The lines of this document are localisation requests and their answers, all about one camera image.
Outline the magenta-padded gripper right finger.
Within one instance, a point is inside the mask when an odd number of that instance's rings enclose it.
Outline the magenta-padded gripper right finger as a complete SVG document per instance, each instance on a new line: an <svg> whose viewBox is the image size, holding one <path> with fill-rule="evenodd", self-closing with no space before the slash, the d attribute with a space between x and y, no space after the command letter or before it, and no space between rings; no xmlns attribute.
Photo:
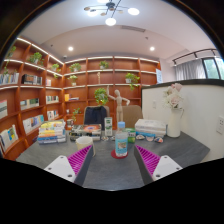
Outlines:
<svg viewBox="0 0 224 224"><path fill-rule="evenodd" d="M138 145L134 147L134 156L137 160L145 185L182 169L182 167L168 155L158 156Z"/></svg>

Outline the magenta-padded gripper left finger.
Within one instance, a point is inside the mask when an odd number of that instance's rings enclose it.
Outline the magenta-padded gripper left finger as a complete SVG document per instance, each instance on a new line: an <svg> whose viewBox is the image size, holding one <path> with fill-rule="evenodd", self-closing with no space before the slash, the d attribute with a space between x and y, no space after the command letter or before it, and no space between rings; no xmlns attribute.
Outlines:
<svg viewBox="0 0 224 224"><path fill-rule="evenodd" d="M93 146L90 145L68 157L63 155L58 156L45 168L45 171L82 186L92 156Z"/></svg>

